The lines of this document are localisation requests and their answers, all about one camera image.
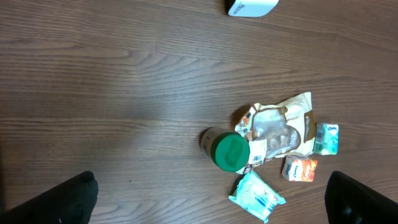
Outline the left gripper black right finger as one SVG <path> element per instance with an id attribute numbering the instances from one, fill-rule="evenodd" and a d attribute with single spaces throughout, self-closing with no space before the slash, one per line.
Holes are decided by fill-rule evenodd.
<path id="1" fill-rule="evenodd" d="M 397 224 L 397 203 L 350 176 L 332 172 L 325 191 L 329 224 Z"/>

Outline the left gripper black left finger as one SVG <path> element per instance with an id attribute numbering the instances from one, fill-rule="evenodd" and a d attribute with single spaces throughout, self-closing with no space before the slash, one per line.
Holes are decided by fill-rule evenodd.
<path id="1" fill-rule="evenodd" d="M 98 199 L 94 173 L 84 171 L 3 213 L 3 224 L 87 224 Z"/>

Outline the orange tissue pack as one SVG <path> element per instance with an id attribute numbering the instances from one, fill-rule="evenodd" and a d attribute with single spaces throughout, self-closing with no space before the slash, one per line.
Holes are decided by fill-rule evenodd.
<path id="1" fill-rule="evenodd" d="M 302 156 L 286 156 L 282 176 L 291 182 L 313 182 L 318 161 Z"/>

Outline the small teal tissue pack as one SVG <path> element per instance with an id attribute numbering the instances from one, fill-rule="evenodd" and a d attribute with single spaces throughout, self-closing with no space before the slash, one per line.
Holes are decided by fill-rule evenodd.
<path id="1" fill-rule="evenodd" d="M 317 123 L 314 153 L 323 156 L 337 155 L 340 128 L 337 124 Z"/>

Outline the beige brown snack pouch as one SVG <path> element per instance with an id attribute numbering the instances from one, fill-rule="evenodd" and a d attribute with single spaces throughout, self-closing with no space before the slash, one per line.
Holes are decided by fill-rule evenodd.
<path id="1" fill-rule="evenodd" d="M 276 105 L 253 104 L 234 130 L 249 143 L 248 163 L 237 174 L 246 174 L 273 158 L 313 154 L 316 124 L 312 94 L 301 93 Z"/>

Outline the teal wet wipes pack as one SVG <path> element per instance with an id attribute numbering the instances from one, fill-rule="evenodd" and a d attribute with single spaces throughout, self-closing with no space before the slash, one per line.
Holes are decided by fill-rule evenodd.
<path id="1" fill-rule="evenodd" d="M 254 171 L 244 175 L 229 199 L 264 223 L 277 205 L 286 203 L 285 198 L 270 188 Z"/>

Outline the green lid jar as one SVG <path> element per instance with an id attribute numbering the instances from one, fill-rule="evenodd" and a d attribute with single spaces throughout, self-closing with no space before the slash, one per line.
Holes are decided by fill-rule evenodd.
<path id="1" fill-rule="evenodd" d="M 226 172 L 237 172 L 249 161 L 248 142 L 230 129 L 216 126 L 206 129 L 200 138 L 200 148 Z"/>

